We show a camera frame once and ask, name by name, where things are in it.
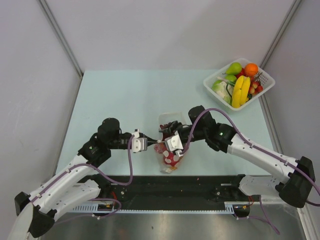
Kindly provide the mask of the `clear zip top bag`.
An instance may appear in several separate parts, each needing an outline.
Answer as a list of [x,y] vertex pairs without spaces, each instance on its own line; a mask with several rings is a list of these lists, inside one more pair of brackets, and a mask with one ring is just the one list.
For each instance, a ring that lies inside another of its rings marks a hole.
[[158,117],[160,140],[155,144],[154,151],[160,164],[160,172],[171,174],[183,161],[183,144],[174,127],[186,127],[182,112],[162,113]]

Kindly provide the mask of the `dark purple grape bunch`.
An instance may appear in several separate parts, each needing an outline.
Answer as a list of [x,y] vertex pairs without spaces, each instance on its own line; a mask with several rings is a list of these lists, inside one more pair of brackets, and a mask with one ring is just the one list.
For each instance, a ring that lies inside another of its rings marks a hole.
[[159,126],[159,132],[163,134],[171,134],[172,133],[172,122],[161,124]]

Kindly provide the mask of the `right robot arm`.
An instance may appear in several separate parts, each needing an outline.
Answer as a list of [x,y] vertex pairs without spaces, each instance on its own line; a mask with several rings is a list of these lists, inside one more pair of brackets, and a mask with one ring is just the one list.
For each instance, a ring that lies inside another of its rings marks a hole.
[[231,118],[218,108],[193,107],[190,125],[172,121],[159,127],[170,153],[182,157],[192,142],[204,140],[216,152],[240,157],[268,172],[267,176],[243,175],[230,188],[231,196],[242,201],[247,196],[279,197],[285,203],[303,208],[316,184],[313,162],[307,157],[296,159],[270,150],[244,136]]

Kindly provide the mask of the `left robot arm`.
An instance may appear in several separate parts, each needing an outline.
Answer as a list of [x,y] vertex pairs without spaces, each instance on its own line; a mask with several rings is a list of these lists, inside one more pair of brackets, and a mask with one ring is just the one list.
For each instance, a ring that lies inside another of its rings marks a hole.
[[31,193],[22,191],[15,196],[17,219],[8,239],[39,238],[74,207],[97,198],[107,199],[111,193],[107,184],[130,185],[133,181],[131,163],[127,182],[110,178],[99,166],[111,157],[112,150],[126,150],[130,159],[132,153],[146,151],[148,146],[158,143],[159,140],[148,137],[138,129],[122,132],[116,118],[105,119],[63,170]]

